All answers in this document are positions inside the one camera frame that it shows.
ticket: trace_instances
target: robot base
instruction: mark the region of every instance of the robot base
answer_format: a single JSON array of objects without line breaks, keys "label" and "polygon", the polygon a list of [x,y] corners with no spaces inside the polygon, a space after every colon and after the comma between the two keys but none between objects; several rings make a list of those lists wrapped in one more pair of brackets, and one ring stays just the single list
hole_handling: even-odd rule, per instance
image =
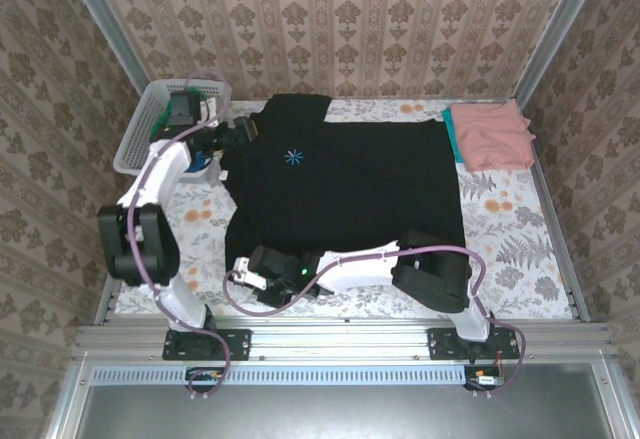
[{"label": "robot base", "polygon": [[476,360],[495,360],[500,352],[502,359],[518,359],[520,349],[516,333],[503,327],[492,327],[486,342],[469,342],[458,337],[454,327],[427,330],[431,360],[460,360],[474,364]]},{"label": "robot base", "polygon": [[[232,361],[248,361],[251,351],[251,329],[216,329],[211,311],[203,329],[214,331],[229,345]],[[224,361],[220,343],[211,336],[197,332],[169,329],[164,339],[162,359],[165,361]]]}]

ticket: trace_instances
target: cable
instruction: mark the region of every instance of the cable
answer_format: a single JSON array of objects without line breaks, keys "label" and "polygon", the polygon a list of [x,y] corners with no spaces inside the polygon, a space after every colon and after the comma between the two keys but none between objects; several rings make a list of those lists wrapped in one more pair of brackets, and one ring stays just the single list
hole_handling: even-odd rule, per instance
[{"label": "cable", "polygon": [[229,109],[229,102],[231,100],[231,87],[229,86],[229,83],[226,81],[222,71],[220,69],[218,69],[218,68],[201,69],[201,70],[198,70],[198,71],[195,71],[195,72],[191,73],[189,75],[189,77],[187,78],[187,80],[185,81],[185,86],[184,86],[185,89],[188,87],[189,82],[191,81],[191,79],[196,74],[199,74],[201,72],[210,72],[215,77],[219,78],[224,83],[225,91],[223,93],[221,107],[218,109],[218,111],[216,112],[216,114],[213,117],[209,118],[210,113],[207,113],[207,120],[206,121],[201,122],[200,124],[196,124],[193,127],[190,127],[189,129],[181,132],[176,137],[174,137],[171,140],[169,140],[164,146],[162,146],[162,148],[160,148],[158,153],[154,157],[151,158],[151,161],[149,163],[149,167],[147,167],[144,170],[144,172],[142,173],[142,175],[140,177],[140,182],[138,183],[138,186],[136,187],[136,190],[134,191],[133,197],[131,199],[131,204],[129,205],[129,209],[127,210],[126,225],[127,225],[127,234],[128,234],[129,246],[131,247],[131,255],[133,256],[133,260],[134,260],[134,262],[136,264],[136,268],[138,269],[138,273],[140,274],[140,277],[145,282],[145,284],[147,284],[149,286],[150,290],[153,292],[153,298],[155,300],[156,305],[158,306],[158,309],[165,316],[167,316],[167,318],[170,321],[176,323],[180,327],[182,327],[182,328],[184,328],[184,329],[186,329],[186,330],[188,330],[190,332],[195,332],[195,333],[198,333],[198,334],[211,336],[214,339],[216,339],[222,345],[222,349],[223,349],[223,352],[224,352],[225,366],[224,366],[224,370],[222,372],[222,375],[221,375],[220,379],[218,380],[216,385],[213,386],[213,388],[210,391],[210,392],[214,392],[224,382],[224,379],[226,378],[226,376],[227,376],[227,374],[229,372],[229,368],[231,366],[231,352],[229,350],[229,345],[226,343],[224,338],[222,336],[220,336],[219,334],[217,334],[216,332],[207,331],[205,329],[199,329],[197,327],[193,327],[190,324],[185,323],[184,321],[180,320],[180,318],[176,317],[169,309],[167,309],[164,306],[164,304],[162,304],[162,301],[160,299],[161,288],[157,284],[155,284],[153,282],[153,280],[151,279],[151,276],[149,276],[149,272],[145,269],[144,263],[142,262],[142,256],[141,256],[141,253],[140,253],[140,248],[138,247],[138,243],[136,242],[135,221],[134,221],[135,208],[136,208],[136,204],[138,203],[138,200],[140,199],[140,193],[143,190],[145,184],[147,183],[149,177],[151,176],[151,172],[153,171],[153,168],[158,163],[158,160],[160,159],[160,157],[162,157],[162,155],[171,146],[173,146],[178,141],[181,141],[182,139],[184,139],[188,135],[190,135],[190,134],[192,134],[192,133],[194,133],[196,131],[199,131],[200,129],[203,129],[203,128],[207,127],[209,124],[211,124],[212,122],[214,122],[218,118],[224,117],[224,115],[227,113],[227,110]]},{"label": "cable", "polygon": [[[480,265],[480,273],[478,274],[478,279],[476,279],[476,282],[473,284],[473,286],[471,286],[471,290],[470,290],[471,298],[477,304],[478,310],[480,311],[482,316],[485,319],[487,319],[490,323],[492,323],[492,324],[494,324],[494,325],[496,325],[498,327],[505,327],[507,329],[511,329],[514,332],[516,332],[516,334],[518,334],[520,336],[520,342],[521,342],[520,357],[518,358],[518,362],[516,364],[516,368],[515,368],[513,374],[511,374],[509,379],[507,381],[505,381],[505,383],[503,385],[501,385],[499,387],[496,387],[494,390],[490,391],[490,393],[496,393],[498,391],[501,391],[505,387],[508,387],[510,384],[512,384],[513,380],[515,379],[515,377],[520,373],[520,370],[522,368],[522,362],[524,361],[524,355],[525,355],[525,352],[527,350],[527,341],[526,341],[526,339],[524,337],[524,333],[518,327],[513,326],[511,324],[504,323],[502,321],[498,321],[497,319],[494,319],[489,314],[487,314],[487,310],[484,308],[484,305],[482,304],[482,301],[480,300],[480,298],[477,295],[478,289],[480,287],[480,284],[482,284],[482,281],[484,280],[484,278],[486,276],[487,265],[484,262],[484,259],[482,259],[482,256],[480,256],[480,254],[478,254],[477,252],[472,251],[470,249],[467,249],[466,247],[450,246],[450,245],[424,246],[424,247],[417,247],[417,248],[413,248],[413,249],[405,249],[405,250],[401,250],[401,251],[394,251],[394,252],[388,252],[388,253],[360,254],[360,255],[357,255],[357,256],[350,256],[350,257],[341,258],[341,259],[338,259],[338,260],[332,262],[331,264],[327,265],[320,272],[318,272],[314,276],[314,278],[311,279],[309,281],[309,283],[302,289],[302,291],[300,291],[300,293],[296,297],[294,297],[288,304],[285,304],[284,306],[278,307],[278,308],[273,309],[271,311],[265,311],[265,312],[250,311],[249,309],[245,309],[244,307],[242,307],[240,304],[238,304],[231,297],[231,295],[229,294],[229,280],[230,280],[231,276],[238,277],[240,275],[240,273],[238,271],[231,270],[231,271],[227,272],[224,275],[224,278],[222,280],[222,292],[224,294],[224,297],[227,299],[227,301],[231,305],[231,307],[233,307],[236,311],[241,312],[243,314],[246,314],[248,316],[252,316],[252,317],[269,317],[269,316],[273,316],[275,314],[279,314],[281,312],[284,312],[287,309],[289,309],[290,307],[292,307],[293,305],[295,305],[300,299],[302,299],[307,294],[307,292],[309,292],[311,290],[311,288],[313,286],[316,285],[316,283],[320,280],[320,278],[324,274],[326,274],[331,269],[333,269],[334,267],[337,267],[337,266],[339,266],[341,264],[345,264],[345,263],[349,263],[349,262],[357,262],[357,261],[368,261],[368,260],[372,260],[372,259],[385,259],[385,258],[389,258],[389,257],[412,256],[412,255],[416,255],[416,254],[426,254],[426,253],[433,253],[433,252],[454,252],[454,253],[457,253],[457,254],[464,254],[464,255],[467,255],[467,256],[473,258]],[[489,391],[484,389],[482,386],[479,386],[478,384],[474,384],[474,383],[469,382],[469,381],[467,381],[467,382],[469,384],[473,385],[476,389],[479,389],[482,392],[485,392],[487,395],[489,395]]]},{"label": "cable", "polygon": [[[193,381],[196,379],[196,377],[200,377],[200,376],[204,376],[205,374],[216,374],[218,371],[214,371],[213,369],[196,369],[195,371],[191,371],[191,376],[189,377],[189,381],[187,382],[187,390],[191,393],[191,398],[193,399],[196,395],[196,391],[193,389]],[[218,387],[218,385],[220,384],[220,378],[217,378],[218,382],[212,386],[211,388],[209,388],[209,390],[207,390],[206,392],[203,392],[202,395],[206,396],[208,394],[212,394],[213,392],[215,392],[216,388]]]}]

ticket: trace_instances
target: gray floor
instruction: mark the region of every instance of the gray floor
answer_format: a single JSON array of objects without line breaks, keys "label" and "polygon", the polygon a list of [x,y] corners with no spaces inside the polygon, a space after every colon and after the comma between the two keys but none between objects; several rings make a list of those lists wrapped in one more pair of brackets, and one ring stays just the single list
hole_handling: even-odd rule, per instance
[{"label": "gray floor", "polygon": [[509,390],[451,386],[93,387],[82,439],[528,439],[611,437],[588,365],[526,366]]}]

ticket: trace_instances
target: white basket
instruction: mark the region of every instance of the white basket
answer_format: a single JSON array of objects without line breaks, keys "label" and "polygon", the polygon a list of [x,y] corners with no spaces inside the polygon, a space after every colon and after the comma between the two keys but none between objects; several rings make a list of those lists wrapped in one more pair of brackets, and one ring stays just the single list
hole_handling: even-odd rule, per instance
[{"label": "white basket", "polygon": [[[186,79],[160,79],[149,83],[131,117],[129,126],[127,126],[118,147],[118,152],[116,152],[116,157],[113,160],[113,168],[116,171],[133,176],[140,173],[149,153],[151,128],[167,107],[170,94],[183,90],[185,81]],[[207,99],[211,97],[220,99],[225,91],[224,83],[204,79],[191,80],[189,87],[195,87]],[[208,169],[211,168],[207,167],[198,172],[185,172],[182,180],[199,179]]]}]

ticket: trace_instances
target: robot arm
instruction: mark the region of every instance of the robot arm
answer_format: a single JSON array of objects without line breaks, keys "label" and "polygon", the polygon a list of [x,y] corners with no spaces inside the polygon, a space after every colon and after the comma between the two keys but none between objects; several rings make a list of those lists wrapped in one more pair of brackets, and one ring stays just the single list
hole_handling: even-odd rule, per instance
[{"label": "robot arm", "polygon": [[[310,291],[312,296],[352,287],[393,285],[429,309],[448,316],[463,341],[485,342],[490,323],[473,300],[466,256],[445,252],[393,257],[397,251],[440,244],[442,241],[432,236],[408,231],[399,241],[382,247],[347,253],[309,253],[301,258],[261,246],[250,258],[236,260],[234,270],[238,275],[234,281],[256,288],[259,301],[280,307],[319,271],[338,262],[339,267],[320,277]],[[374,258],[342,262],[355,256]]]},{"label": "robot arm", "polygon": [[[112,277],[153,295],[142,281],[131,252],[126,216],[142,177],[149,174],[135,204],[136,243],[141,259],[164,308],[180,322],[196,329],[212,323],[211,312],[188,288],[180,276],[180,250],[171,231],[164,209],[168,206],[182,175],[194,158],[211,157],[215,150],[229,150],[255,137],[255,129],[245,118],[235,120],[235,127],[216,122],[168,146],[171,139],[199,123],[200,96],[191,91],[172,94],[172,113],[167,123],[151,138],[147,160],[136,181],[115,205],[103,206],[98,213],[98,226],[107,268]],[[153,159],[159,155],[155,165]],[[175,330],[183,330],[171,322]]]}]

